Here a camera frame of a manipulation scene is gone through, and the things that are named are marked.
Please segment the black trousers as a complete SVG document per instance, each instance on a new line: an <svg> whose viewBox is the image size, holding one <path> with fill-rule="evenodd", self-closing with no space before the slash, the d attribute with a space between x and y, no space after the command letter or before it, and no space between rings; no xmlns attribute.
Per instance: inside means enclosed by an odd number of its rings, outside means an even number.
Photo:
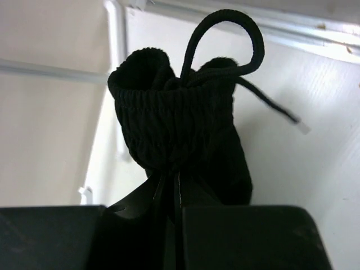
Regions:
<svg viewBox="0 0 360 270"><path fill-rule="evenodd" d="M250 37L253 55L238 65L217 57L199 70L191 65L200 39L216 24L231 22ZM233 94L242 86L274 111L301 125L301 119L245 79L264 59L257 24L245 13L219 10L195 28L180 76L158 48L134 51L108 78L115 111L131 157L147 173L192 176L197 187L225 205L247 205L253 184L233 123Z"/></svg>

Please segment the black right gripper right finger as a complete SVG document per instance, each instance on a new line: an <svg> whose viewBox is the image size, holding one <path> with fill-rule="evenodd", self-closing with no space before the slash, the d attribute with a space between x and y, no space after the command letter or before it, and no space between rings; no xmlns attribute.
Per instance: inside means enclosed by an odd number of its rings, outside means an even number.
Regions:
<svg viewBox="0 0 360 270"><path fill-rule="evenodd" d="M317 225L298 206L185 207L178 177L179 269L331 269Z"/></svg>

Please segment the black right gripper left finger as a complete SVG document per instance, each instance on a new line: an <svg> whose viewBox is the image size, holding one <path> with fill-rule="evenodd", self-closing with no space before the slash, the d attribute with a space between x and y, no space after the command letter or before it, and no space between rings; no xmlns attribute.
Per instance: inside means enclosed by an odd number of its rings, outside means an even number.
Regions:
<svg viewBox="0 0 360 270"><path fill-rule="evenodd" d="M2 269L179 269L179 174L153 174L116 204L1 209Z"/></svg>

